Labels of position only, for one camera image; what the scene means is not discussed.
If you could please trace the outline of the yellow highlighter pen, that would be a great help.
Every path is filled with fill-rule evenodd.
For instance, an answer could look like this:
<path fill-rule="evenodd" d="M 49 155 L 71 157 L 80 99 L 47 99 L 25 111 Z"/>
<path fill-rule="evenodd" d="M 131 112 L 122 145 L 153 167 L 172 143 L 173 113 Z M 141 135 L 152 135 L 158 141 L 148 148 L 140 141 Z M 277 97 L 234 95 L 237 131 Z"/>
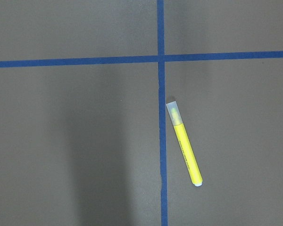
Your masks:
<path fill-rule="evenodd" d="M 181 148 L 183 158 L 191 178 L 192 184 L 199 187 L 203 183 L 203 178 L 198 167 L 188 134 L 186 132 L 178 105 L 176 101 L 166 104 L 175 134 Z"/>

